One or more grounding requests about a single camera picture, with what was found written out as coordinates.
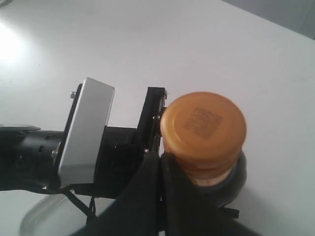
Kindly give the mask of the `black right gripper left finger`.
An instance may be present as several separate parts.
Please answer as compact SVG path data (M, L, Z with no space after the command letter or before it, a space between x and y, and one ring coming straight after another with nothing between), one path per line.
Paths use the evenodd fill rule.
M165 232L166 209L160 182L160 157L148 152L117 199L74 236L158 236Z

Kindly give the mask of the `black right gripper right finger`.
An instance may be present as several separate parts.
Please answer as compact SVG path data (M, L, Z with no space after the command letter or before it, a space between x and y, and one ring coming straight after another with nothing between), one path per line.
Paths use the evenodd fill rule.
M161 156L167 236L252 236L196 190L174 155Z

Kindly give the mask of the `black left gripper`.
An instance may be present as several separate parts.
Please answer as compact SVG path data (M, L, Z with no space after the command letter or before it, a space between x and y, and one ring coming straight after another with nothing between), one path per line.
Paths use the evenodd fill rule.
M159 121L166 99L165 88L149 87L136 128L105 128L95 167L93 196L116 198L137 172L145 154L159 150Z

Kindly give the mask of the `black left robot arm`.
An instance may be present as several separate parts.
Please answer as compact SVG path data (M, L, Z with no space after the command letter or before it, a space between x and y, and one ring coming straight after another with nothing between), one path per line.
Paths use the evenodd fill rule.
M63 188L76 194L116 198L126 188L147 152L158 152L159 119L165 109L165 88L149 87L136 128L105 126L92 181L62 183L57 170L69 132L35 126L0 128L0 188L57 194Z

